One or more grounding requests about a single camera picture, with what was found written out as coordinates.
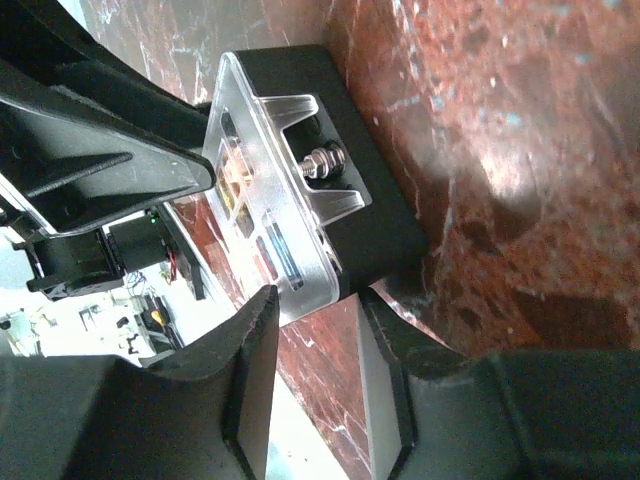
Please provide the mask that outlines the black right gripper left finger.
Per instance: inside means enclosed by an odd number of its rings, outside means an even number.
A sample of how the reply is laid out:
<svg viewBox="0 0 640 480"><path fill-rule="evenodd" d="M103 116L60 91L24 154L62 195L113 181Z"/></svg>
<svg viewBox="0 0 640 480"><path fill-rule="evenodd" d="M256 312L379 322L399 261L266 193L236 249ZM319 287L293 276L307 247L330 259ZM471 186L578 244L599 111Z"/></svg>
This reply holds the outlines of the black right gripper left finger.
<svg viewBox="0 0 640 480"><path fill-rule="evenodd" d="M279 294L265 286L195 342L118 356L1 360L5 479L261 479Z"/></svg>

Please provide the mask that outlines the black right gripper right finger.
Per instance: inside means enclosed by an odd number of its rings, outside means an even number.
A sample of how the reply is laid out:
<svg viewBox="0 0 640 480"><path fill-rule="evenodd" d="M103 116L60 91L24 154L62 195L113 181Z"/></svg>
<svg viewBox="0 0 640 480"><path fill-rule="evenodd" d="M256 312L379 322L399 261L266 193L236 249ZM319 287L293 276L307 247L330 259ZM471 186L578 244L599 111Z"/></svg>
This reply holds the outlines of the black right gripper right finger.
<svg viewBox="0 0 640 480"><path fill-rule="evenodd" d="M635 479L639 355L509 350L468 359L359 296L376 479Z"/></svg>

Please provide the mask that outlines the clear plastic fuse box lid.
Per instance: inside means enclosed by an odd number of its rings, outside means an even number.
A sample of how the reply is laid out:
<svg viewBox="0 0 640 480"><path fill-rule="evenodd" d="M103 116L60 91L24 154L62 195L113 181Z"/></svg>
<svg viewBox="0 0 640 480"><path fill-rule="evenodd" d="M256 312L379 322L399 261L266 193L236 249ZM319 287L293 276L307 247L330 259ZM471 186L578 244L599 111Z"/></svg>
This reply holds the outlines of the clear plastic fuse box lid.
<svg viewBox="0 0 640 480"><path fill-rule="evenodd" d="M240 53L222 55L203 152L207 199L241 290L274 284L287 325L339 300L328 225L372 197L318 95L261 95Z"/></svg>

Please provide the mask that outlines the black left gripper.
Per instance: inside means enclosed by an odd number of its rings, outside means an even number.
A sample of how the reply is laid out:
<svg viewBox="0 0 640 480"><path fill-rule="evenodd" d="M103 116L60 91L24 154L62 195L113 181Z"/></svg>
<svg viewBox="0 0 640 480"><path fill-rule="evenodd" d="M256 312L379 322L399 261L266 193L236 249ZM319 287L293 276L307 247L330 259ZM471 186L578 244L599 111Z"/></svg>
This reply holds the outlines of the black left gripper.
<svg viewBox="0 0 640 480"><path fill-rule="evenodd" d="M62 97L2 98L1 228L26 264L26 289L62 300L123 286L104 231L82 232L212 188L213 168L195 151L205 128L193 109L112 115Z"/></svg>

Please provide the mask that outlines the black fuse box base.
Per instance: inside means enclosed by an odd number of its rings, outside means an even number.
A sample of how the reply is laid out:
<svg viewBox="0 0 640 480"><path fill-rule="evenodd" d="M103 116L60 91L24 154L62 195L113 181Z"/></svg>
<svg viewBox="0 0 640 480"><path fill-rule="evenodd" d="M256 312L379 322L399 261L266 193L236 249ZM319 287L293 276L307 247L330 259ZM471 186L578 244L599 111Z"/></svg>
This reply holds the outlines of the black fuse box base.
<svg viewBox="0 0 640 480"><path fill-rule="evenodd" d="M418 259L426 237L319 45L221 56L207 197L239 284L314 310Z"/></svg>

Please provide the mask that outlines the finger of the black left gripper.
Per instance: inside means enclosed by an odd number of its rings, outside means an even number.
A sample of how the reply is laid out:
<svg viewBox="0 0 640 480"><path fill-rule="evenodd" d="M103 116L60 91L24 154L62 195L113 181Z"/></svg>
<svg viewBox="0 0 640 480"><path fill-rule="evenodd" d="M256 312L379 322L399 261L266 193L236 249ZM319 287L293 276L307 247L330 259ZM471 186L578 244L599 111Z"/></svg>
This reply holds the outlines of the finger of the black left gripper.
<svg viewBox="0 0 640 480"><path fill-rule="evenodd" d="M1 59L43 85L62 85L181 148L204 144L206 111L122 62L57 1L1 3Z"/></svg>

